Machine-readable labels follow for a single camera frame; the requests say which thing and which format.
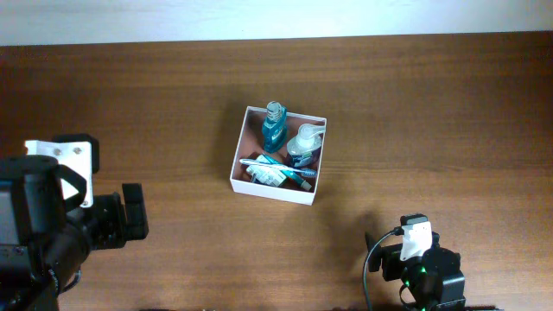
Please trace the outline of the blue white toothbrush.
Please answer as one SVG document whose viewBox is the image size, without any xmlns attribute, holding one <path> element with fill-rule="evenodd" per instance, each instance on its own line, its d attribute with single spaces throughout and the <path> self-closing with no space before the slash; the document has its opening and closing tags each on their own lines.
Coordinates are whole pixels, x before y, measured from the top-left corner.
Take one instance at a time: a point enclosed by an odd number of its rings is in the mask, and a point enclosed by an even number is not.
<svg viewBox="0 0 553 311">
<path fill-rule="evenodd" d="M 313 169 L 310 169 L 310 168 L 292 168 L 292 167 L 288 167 L 288 166 L 283 165 L 283 164 L 265 163 L 265 162 L 260 162 L 260 161 L 252 160 L 252 159 L 240 159 L 239 162 L 241 164 L 247 165 L 247 166 L 261 166 L 261 167 L 266 167 L 266 168 L 277 169 L 277 170 L 280 170 L 280 171 L 294 172 L 294 173 L 298 173 L 300 176 L 306 177 L 306 178 L 313 178 L 313 177 L 316 177 L 318 175 L 318 172 L 316 170 L 313 170 Z"/>
</svg>

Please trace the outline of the teal toothpaste tube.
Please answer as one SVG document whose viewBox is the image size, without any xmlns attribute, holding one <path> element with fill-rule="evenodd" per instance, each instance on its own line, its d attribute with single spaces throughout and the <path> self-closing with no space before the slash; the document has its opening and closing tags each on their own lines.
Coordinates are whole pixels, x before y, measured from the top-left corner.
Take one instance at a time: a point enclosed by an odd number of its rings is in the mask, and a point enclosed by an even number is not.
<svg viewBox="0 0 553 311">
<path fill-rule="evenodd" d="M 257 158 L 257 160 L 260 162 L 269 163 L 269 164 L 279 164 L 279 161 L 275 160 L 274 158 L 268 155 L 260 155 Z M 303 190 L 305 191 L 311 190 L 312 186 L 297 173 L 293 171 L 288 171 L 288 170 L 281 170 L 281 173 L 283 173 L 288 179 L 296 183 Z"/>
</svg>

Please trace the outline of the dark blue pump soap bottle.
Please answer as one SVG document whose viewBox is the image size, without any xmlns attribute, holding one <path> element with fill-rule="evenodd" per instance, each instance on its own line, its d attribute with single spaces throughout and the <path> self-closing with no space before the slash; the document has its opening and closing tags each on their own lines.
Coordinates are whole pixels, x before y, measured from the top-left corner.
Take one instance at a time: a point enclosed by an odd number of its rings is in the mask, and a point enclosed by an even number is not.
<svg viewBox="0 0 553 311">
<path fill-rule="evenodd" d="M 302 124 L 287 143 L 285 164 L 292 168 L 305 168 L 316 162 L 321 153 L 321 135 L 325 132 L 325 125 Z"/>
</svg>

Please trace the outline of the green white soap bar box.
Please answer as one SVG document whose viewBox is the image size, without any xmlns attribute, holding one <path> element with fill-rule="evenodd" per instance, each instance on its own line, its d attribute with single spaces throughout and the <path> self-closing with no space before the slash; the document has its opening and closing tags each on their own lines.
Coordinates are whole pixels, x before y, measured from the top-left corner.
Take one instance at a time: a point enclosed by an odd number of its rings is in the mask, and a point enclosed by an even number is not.
<svg viewBox="0 0 553 311">
<path fill-rule="evenodd" d="M 251 176 L 254 183 L 271 187 L 281 187 L 287 179 L 281 171 L 265 166 L 248 166 L 246 173 Z"/>
</svg>

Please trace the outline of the teal mouthwash bottle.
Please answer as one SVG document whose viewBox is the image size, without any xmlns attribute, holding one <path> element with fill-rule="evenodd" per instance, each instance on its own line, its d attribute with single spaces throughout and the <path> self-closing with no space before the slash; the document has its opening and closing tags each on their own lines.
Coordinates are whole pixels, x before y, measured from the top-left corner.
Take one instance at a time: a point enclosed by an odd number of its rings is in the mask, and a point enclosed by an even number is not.
<svg viewBox="0 0 553 311">
<path fill-rule="evenodd" d="M 264 136 L 264 151 L 277 152 L 283 145 L 287 136 L 287 108 L 279 102 L 271 101 L 266 107 L 267 113 L 262 126 Z"/>
</svg>

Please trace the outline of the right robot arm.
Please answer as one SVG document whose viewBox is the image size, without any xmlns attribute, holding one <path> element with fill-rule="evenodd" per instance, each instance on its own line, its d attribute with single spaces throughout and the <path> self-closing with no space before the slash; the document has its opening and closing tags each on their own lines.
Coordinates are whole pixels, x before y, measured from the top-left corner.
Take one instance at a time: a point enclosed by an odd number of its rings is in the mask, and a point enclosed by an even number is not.
<svg viewBox="0 0 553 311">
<path fill-rule="evenodd" d="M 372 309 L 367 274 L 380 270 L 385 281 L 399 280 L 399 291 L 411 293 L 413 302 L 401 301 L 404 310 L 463 310 L 466 297 L 461 255 L 441 247 L 439 240 L 440 235 L 421 213 L 402 216 L 400 225 L 381 238 L 366 233 L 362 286 L 367 308 Z"/>
</svg>

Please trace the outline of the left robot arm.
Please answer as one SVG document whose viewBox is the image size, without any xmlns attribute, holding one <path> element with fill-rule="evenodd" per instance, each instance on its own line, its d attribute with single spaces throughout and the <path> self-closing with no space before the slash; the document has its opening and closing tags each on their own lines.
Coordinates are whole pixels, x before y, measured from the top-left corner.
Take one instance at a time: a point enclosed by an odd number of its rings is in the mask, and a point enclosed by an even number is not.
<svg viewBox="0 0 553 311">
<path fill-rule="evenodd" d="M 56 310 L 92 251 L 143 240 L 149 225 L 139 183 L 96 195 L 99 141 L 88 134 L 28 140 L 1 160 L 1 308 Z"/>
</svg>

